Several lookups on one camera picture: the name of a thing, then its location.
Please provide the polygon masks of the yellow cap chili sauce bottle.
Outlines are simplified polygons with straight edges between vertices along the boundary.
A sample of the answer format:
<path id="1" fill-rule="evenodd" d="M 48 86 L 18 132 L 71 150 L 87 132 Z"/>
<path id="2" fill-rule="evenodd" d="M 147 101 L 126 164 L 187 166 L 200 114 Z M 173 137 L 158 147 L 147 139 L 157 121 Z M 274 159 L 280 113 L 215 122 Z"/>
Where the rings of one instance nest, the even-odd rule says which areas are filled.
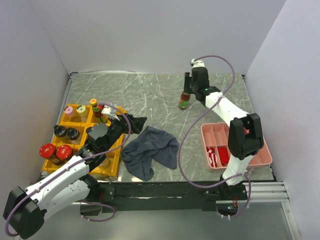
<path id="1" fill-rule="evenodd" d="M 180 100 L 179 100 L 179 104 L 178 104 L 178 107 L 181 109 L 181 110 L 185 110 L 188 108 L 189 106 L 189 101 L 190 101 L 190 97 L 191 95 L 189 93 L 185 93 L 183 92 L 180 96 Z"/>

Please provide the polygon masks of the yellow cap green label bottle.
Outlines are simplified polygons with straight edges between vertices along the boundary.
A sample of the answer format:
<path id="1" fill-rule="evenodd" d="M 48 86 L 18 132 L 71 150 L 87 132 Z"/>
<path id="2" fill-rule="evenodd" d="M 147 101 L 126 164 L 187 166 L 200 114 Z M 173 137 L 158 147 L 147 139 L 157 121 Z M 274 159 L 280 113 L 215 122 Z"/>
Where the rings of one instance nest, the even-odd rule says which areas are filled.
<path id="1" fill-rule="evenodd" d="M 108 118 L 102 114 L 102 110 L 104 108 L 104 105 L 98 104 L 98 101 L 96 98 L 92 98 L 89 102 L 91 104 L 93 116 L 95 117 L 96 121 L 98 123 L 106 124 Z"/>

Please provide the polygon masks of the green lid cream bottle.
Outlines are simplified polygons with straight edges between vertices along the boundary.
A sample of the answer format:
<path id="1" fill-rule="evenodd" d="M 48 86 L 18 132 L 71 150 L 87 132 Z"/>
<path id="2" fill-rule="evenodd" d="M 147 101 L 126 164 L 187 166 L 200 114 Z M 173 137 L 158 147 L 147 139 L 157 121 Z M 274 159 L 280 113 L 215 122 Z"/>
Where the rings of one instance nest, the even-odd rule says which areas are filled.
<path id="1" fill-rule="evenodd" d="M 77 114 L 80 116 L 81 122 L 86 123 L 88 119 L 88 110 L 85 105 L 79 105 L 76 108 Z"/>

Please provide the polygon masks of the white powder bottle black cap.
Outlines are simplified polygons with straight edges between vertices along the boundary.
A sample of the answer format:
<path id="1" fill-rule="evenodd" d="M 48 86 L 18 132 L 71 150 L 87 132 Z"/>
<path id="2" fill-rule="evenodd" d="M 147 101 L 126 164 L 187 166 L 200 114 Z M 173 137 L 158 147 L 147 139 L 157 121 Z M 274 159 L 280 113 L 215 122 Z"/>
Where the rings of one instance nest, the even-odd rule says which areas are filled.
<path id="1" fill-rule="evenodd" d="M 75 145 L 80 144 L 81 142 L 81 133 L 77 128 L 69 127 L 66 130 L 66 135 L 68 140 Z"/>

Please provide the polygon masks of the round black cap dark bottle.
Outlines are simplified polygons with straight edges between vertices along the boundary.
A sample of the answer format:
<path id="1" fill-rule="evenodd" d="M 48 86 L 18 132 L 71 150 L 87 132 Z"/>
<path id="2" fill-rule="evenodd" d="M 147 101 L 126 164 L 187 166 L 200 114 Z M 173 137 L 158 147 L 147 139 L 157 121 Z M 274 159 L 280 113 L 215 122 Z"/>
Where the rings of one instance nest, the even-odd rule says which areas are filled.
<path id="1" fill-rule="evenodd" d="M 55 137 L 61 142 L 61 143 L 68 143 L 68 137 L 67 137 L 67 128 L 63 125 L 55 125 L 53 127 L 53 132 Z"/>

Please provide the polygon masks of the red lid sauce jar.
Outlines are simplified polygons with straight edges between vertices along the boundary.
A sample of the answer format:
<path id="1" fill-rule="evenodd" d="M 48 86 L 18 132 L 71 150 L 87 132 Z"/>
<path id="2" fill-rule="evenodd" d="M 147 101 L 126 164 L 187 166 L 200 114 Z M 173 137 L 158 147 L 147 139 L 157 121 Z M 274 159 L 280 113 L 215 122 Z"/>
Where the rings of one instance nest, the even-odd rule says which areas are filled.
<path id="1" fill-rule="evenodd" d="M 40 148 L 39 155 L 44 159 L 52 160 L 56 158 L 56 147 L 52 143 L 46 143 Z"/>
<path id="2" fill-rule="evenodd" d="M 61 164 L 68 162 L 74 155 L 74 151 L 71 146 L 64 144 L 57 148 L 56 157 L 60 160 Z"/>

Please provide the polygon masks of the salt grinder black top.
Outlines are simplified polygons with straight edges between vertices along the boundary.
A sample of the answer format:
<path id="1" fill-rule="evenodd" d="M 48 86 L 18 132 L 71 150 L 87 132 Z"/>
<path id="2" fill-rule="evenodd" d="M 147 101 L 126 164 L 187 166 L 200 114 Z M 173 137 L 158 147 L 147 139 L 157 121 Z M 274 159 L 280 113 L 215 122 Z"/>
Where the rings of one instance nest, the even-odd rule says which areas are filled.
<path id="1" fill-rule="evenodd" d="M 109 165 L 110 165 L 110 159 L 106 157 L 99 165 L 99 168 L 106 169 Z"/>

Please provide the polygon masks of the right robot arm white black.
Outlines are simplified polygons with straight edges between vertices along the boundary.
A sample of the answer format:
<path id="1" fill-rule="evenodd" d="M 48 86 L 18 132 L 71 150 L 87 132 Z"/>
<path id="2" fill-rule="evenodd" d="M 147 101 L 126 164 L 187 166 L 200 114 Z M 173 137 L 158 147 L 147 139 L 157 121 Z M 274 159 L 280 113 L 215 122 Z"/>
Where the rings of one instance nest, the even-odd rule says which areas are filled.
<path id="1" fill-rule="evenodd" d="M 184 89 L 229 127 L 227 145 L 230 158 L 220 177 L 219 194 L 224 199 L 231 199 L 243 189 L 247 167 L 264 146 L 261 119 L 256 113 L 249 114 L 240 109 L 217 87 L 210 86 L 208 70 L 204 66 L 194 65 L 191 72 L 185 74 Z"/>

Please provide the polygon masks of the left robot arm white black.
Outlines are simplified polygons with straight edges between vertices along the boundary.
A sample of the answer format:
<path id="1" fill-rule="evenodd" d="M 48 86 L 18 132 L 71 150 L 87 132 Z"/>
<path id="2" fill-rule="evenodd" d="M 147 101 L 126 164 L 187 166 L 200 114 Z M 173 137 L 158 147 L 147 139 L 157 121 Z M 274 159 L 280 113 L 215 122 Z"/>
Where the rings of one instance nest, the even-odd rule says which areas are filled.
<path id="1" fill-rule="evenodd" d="M 84 145 L 54 173 L 27 188 L 15 187 L 8 194 L 3 211 L 5 233 L 27 239 L 52 215 L 66 206 L 100 195 L 99 183 L 90 172 L 98 167 L 121 135 L 139 134 L 147 117 L 124 113 L 110 125 L 96 123 L 86 128 Z"/>

